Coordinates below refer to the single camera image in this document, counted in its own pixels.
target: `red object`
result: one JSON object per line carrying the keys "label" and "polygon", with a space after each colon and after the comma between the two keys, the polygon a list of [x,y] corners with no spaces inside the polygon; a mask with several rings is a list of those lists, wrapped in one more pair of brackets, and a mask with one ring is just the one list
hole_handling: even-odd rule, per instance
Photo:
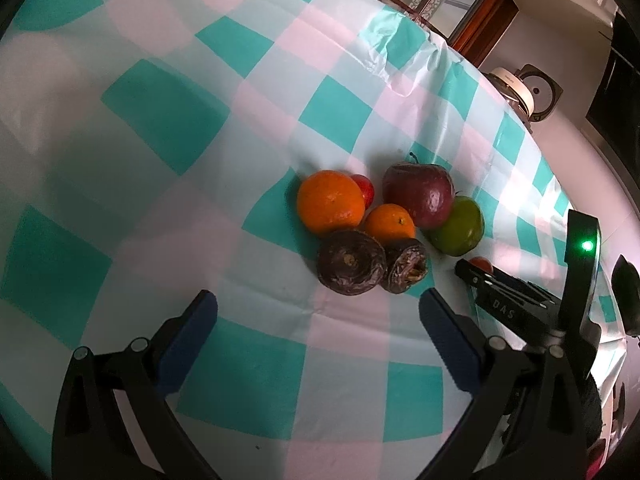
{"label": "red object", "polygon": [[351,175],[351,179],[358,184],[362,192],[362,197],[364,199],[364,209],[369,209],[369,206],[373,202],[373,196],[376,191],[373,189],[373,184],[371,181],[364,175]]}
{"label": "red object", "polygon": [[404,207],[420,229],[436,229],[449,218],[456,192],[447,170],[436,164],[398,162],[385,172],[382,197]]}
{"label": "red object", "polygon": [[484,270],[484,272],[486,272],[487,274],[493,275],[494,273],[494,266],[492,265],[492,263],[482,256],[475,256],[471,258],[469,260],[469,263],[475,265],[479,269]]}

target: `white lid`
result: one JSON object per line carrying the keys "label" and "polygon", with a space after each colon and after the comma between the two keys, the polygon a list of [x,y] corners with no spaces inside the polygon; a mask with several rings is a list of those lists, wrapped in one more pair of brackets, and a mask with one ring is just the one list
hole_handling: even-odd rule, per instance
{"label": "white lid", "polygon": [[522,104],[524,104],[527,116],[531,117],[534,110],[533,95],[526,85],[511,72],[503,69],[502,67],[494,68],[491,70],[491,73],[501,79],[501,81],[510,86],[510,88],[516,92],[522,101]]}

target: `pile of fruit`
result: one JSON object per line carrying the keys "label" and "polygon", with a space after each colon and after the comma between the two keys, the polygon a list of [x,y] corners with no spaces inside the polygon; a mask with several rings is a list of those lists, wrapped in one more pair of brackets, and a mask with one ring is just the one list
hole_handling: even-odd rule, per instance
{"label": "pile of fruit", "polygon": [[447,170],[436,164],[398,162],[382,181],[383,204],[369,212],[374,187],[362,175],[324,170],[298,190],[302,223],[322,238],[318,279],[346,296],[380,284],[401,294],[427,273],[427,250],[416,228],[439,251],[462,256],[484,235],[484,219],[471,198],[456,195]]}

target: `dark green object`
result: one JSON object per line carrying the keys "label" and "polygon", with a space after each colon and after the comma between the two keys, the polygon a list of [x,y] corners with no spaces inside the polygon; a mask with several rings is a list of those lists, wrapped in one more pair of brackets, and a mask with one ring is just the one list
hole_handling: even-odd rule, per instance
{"label": "dark green object", "polygon": [[425,236],[437,250],[449,256],[462,256],[475,248],[484,236],[484,217],[475,200],[458,195],[453,209],[441,227]]}

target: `small orange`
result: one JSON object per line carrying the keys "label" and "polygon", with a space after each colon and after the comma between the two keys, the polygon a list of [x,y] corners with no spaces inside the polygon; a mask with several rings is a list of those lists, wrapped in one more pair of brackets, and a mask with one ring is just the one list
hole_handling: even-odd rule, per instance
{"label": "small orange", "polygon": [[324,236],[360,225],[364,216],[362,192],[350,177],[337,171],[318,171],[298,190],[298,216],[313,234]]}
{"label": "small orange", "polygon": [[415,238],[415,225],[404,207],[383,204],[369,213],[364,232],[384,246],[399,238]]}

